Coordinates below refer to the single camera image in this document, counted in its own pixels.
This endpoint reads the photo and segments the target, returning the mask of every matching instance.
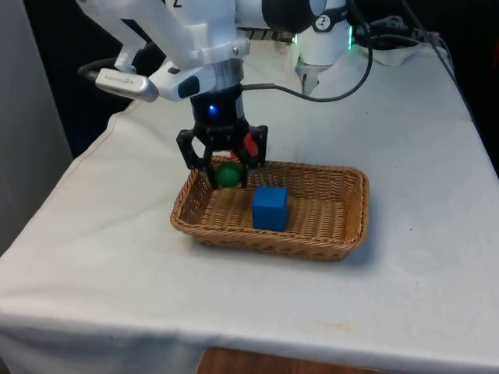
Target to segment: basket rim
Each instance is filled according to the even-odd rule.
[[[229,157],[214,157],[214,161],[225,161],[230,159]],[[292,162],[280,162],[280,161],[268,161],[266,164],[271,166],[281,166],[309,170],[324,170],[324,171],[349,171],[361,178],[361,188],[362,188],[362,200],[361,200],[361,218],[360,225],[357,228],[357,232],[354,238],[347,241],[338,240],[334,238],[311,238],[302,235],[289,234],[287,232],[276,232],[269,230],[257,230],[255,228],[240,228],[240,227],[225,227],[225,226],[210,226],[206,224],[189,224],[184,220],[180,219],[180,213],[182,212],[182,207],[190,194],[191,189],[194,186],[195,179],[198,178],[200,172],[194,170],[190,173],[187,181],[181,189],[181,192],[177,196],[175,204],[173,206],[173,211],[170,216],[170,222],[175,229],[187,233],[193,236],[203,236],[208,237],[212,235],[219,235],[221,233],[226,233],[228,235],[237,235],[239,239],[244,239],[245,236],[253,236],[256,233],[261,238],[269,238],[277,242],[292,242],[293,244],[303,244],[310,245],[314,244],[316,246],[328,247],[335,245],[337,250],[350,250],[355,248],[360,242],[364,240],[367,234],[367,225],[369,218],[369,179],[367,175],[354,167],[348,166],[327,166],[327,165],[312,165],[312,164],[302,164],[302,163],[292,163]]]

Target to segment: blue led light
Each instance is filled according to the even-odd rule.
[[[214,105],[210,105],[208,107],[208,113],[210,113],[210,115],[216,115],[218,113],[218,108]]]

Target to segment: white tablecloth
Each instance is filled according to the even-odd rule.
[[[246,82],[298,88],[285,54],[252,46]],[[350,51],[315,94],[362,75]],[[333,104],[244,94],[268,158],[370,178],[366,244],[315,263],[204,248],[169,224],[188,171],[189,102],[134,104],[77,159],[0,259],[0,356],[20,373],[192,373],[223,346],[402,372],[499,372],[497,177],[428,49],[375,64]]]

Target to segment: blue block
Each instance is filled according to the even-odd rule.
[[[285,187],[257,187],[253,197],[253,228],[284,231],[287,221],[288,190]]]

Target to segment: woven basket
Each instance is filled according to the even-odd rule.
[[[225,161],[214,157],[213,164]],[[251,206],[258,185],[287,187],[285,232],[253,228]],[[368,199],[367,177],[355,168],[267,162],[248,178],[247,189],[214,191],[206,177],[192,171],[170,221],[205,245],[339,261],[366,238]]]

